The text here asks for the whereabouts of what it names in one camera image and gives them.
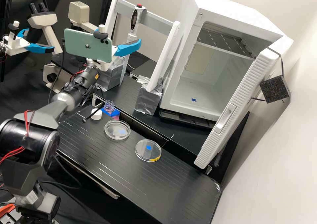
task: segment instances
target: black mount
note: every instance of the black mount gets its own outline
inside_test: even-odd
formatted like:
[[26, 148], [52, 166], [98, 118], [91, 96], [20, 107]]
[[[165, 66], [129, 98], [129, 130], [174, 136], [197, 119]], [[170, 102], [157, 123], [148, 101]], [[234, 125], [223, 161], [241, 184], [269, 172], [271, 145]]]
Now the black mount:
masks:
[[50, 214], [23, 207], [17, 207], [17, 211], [22, 214], [22, 217], [16, 222], [16, 224], [54, 224], [54, 217], [57, 214], [59, 206], [60, 197], [57, 197]]

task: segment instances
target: black table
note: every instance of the black table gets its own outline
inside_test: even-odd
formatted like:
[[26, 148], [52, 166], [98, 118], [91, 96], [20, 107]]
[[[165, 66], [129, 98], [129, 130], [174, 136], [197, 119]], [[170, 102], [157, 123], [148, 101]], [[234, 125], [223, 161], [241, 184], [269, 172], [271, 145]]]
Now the black table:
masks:
[[197, 156], [211, 130], [161, 119], [157, 113], [154, 116], [150, 116], [135, 111], [135, 102], [140, 87], [141, 84], [137, 83], [136, 80], [125, 76], [121, 86], [116, 86], [104, 92], [104, 96], [106, 100], [112, 100], [114, 105], [122, 112], [129, 114], [134, 119], [158, 132], [167, 140], [175, 142]]
[[[42, 82], [41, 71], [29, 73], [17, 80], [1, 83], [0, 96], [3, 98], [0, 101], [1, 122], [26, 109], [36, 110], [44, 106], [47, 103], [48, 92], [49, 89]], [[88, 114], [90, 109], [89, 107], [86, 108], [82, 112], [83, 115], [85, 112]], [[102, 147], [93, 151], [94, 144], [88, 137], [100, 137], [103, 126], [97, 126], [92, 121], [82, 124], [82, 117], [78, 114], [80, 113], [69, 117], [66, 123], [61, 123], [59, 152], [68, 161], [86, 169], [87, 172], [92, 172], [91, 166], [88, 165], [94, 165], [91, 162], [97, 162], [96, 157], [98, 157], [102, 161], [100, 163], [104, 166], [99, 164], [101, 170], [98, 169], [97, 172], [90, 174], [121, 196], [118, 200], [113, 200], [104, 193], [101, 195], [97, 192], [96, 187], [92, 185], [93, 182], [88, 179], [90, 181], [89, 187], [87, 190], [82, 190], [76, 194], [78, 199], [82, 199], [84, 203], [97, 202], [97, 207], [92, 204], [88, 204], [88, 206], [92, 207], [93, 210], [99, 210], [99, 215], [112, 215], [113, 223], [116, 223], [117, 219], [123, 221], [131, 216], [140, 220], [139, 223], [156, 223], [157, 221], [178, 223], [179, 220], [183, 223], [210, 222], [221, 193], [220, 187], [213, 179], [164, 149], [161, 159], [155, 163], [149, 164], [139, 160], [133, 149], [136, 141], [143, 139], [144, 136], [134, 131], [131, 132], [131, 136], [124, 143], [125, 150], [121, 151], [126, 160], [123, 158], [113, 159], [113, 154], [117, 154], [118, 157], [116, 152], [120, 148], [118, 148], [118, 144], [106, 140], [106, 137], [101, 139], [103, 142], [99, 142]], [[94, 132], [86, 133], [84, 130], [79, 132], [77, 129], [71, 129], [74, 128], [74, 123], [80, 124], [80, 127], [87, 131], [92, 128]], [[74, 156], [75, 153], [70, 152], [74, 148], [73, 142], [69, 139], [75, 141], [77, 139], [75, 146], [81, 149], [79, 154], [76, 153], [77, 157]], [[90, 152], [94, 161], [84, 159], [88, 152]], [[47, 188], [52, 192], [57, 192], [52, 187]]]
[[[54, 55], [52, 62], [60, 66], [62, 53]], [[132, 73], [135, 75], [151, 76], [154, 70], [154, 64], [155, 62], [147, 59], [144, 64], [140, 65], [140, 68], [138, 67]], [[75, 56], [65, 55], [64, 69], [69, 73], [74, 74], [79, 70], [81, 65], [82, 62], [78, 62]], [[104, 93], [105, 99], [112, 100], [115, 106], [122, 112], [146, 124], [166, 139], [175, 142], [177, 145], [197, 156], [211, 130], [186, 126], [181, 123], [161, 119], [158, 114], [150, 116], [136, 112], [134, 107], [140, 87], [141, 84], [125, 76], [121, 86], [116, 86]]]
[[142, 161], [134, 149], [147, 137], [131, 130], [125, 140], [108, 138], [104, 126], [112, 118], [106, 114], [82, 123], [92, 108], [60, 122], [63, 157], [163, 224], [210, 223], [221, 193], [213, 179], [164, 149], [158, 161]]
[[[60, 66], [61, 60], [61, 53], [52, 57], [52, 62], [56, 65]], [[131, 72], [135, 76], [143, 75], [149, 77], [155, 67], [154, 61], [144, 58], [144, 56], [142, 57], [141, 54], [137, 54], [135, 60], [133, 55], [131, 55], [129, 63], [134, 67], [137, 67], [136, 70]], [[69, 73], [73, 74], [77, 72], [81, 65], [82, 62], [78, 62], [75, 56], [69, 54], [65, 55], [64, 69]], [[141, 125], [153, 130], [159, 136], [162, 136], [166, 143], [164, 149], [197, 169], [198, 167], [194, 165], [194, 160], [200, 152], [200, 149], [211, 129], [193, 127], [191, 125], [161, 119], [159, 117], [158, 109], [156, 110], [154, 116], [135, 111], [135, 102], [140, 87], [141, 84], [137, 83], [134, 79], [125, 76], [121, 86], [116, 86], [110, 89], [104, 93], [104, 96], [106, 100], [112, 100], [115, 107], [125, 115], [129, 116], [132, 121], [137, 121]], [[96, 95], [99, 98], [102, 98], [100, 91], [98, 91]], [[248, 116], [249, 113], [247, 113], [234, 134], [229, 139], [219, 163], [217, 165], [214, 165], [214, 161], [210, 163], [212, 170], [209, 173], [209, 176], [217, 180], [219, 183], [221, 183], [224, 177]]]
[[[118, 200], [112, 199], [91, 179], [78, 173], [72, 167], [67, 166], [67, 163], [63, 162], [63, 160], [60, 161], [83, 186], [80, 190], [68, 189], [68, 192], [73, 196], [70, 197], [64, 191], [51, 184], [41, 183], [45, 191], [61, 197], [61, 204], [56, 215], [56, 220], [60, 224], [116, 224], [128, 223], [131, 220], [138, 220], [138, 223], [142, 224], [158, 223], [145, 211], [133, 205], [124, 197], [120, 197]], [[46, 176], [39, 180], [49, 180], [69, 186], [77, 186], [54, 160], [48, 171], [48, 175], [50, 177]], [[6, 202], [12, 197], [9, 192], [0, 190], [0, 202]]]

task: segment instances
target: petri dish lid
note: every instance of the petri dish lid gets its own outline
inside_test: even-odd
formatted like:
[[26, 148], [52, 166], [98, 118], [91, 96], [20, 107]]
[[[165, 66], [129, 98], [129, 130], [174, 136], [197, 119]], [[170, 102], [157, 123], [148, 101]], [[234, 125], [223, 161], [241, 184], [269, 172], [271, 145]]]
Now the petri dish lid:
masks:
[[143, 139], [136, 144], [135, 153], [141, 160], [154, 162], [159, 160], [162, 150], [156, 142], [149, 139]]
[[110, 120], [105, 125], [105, 132], [111, 139], [123, 140], [130, 135], [131, 129], [126, 122], [121, 120]]

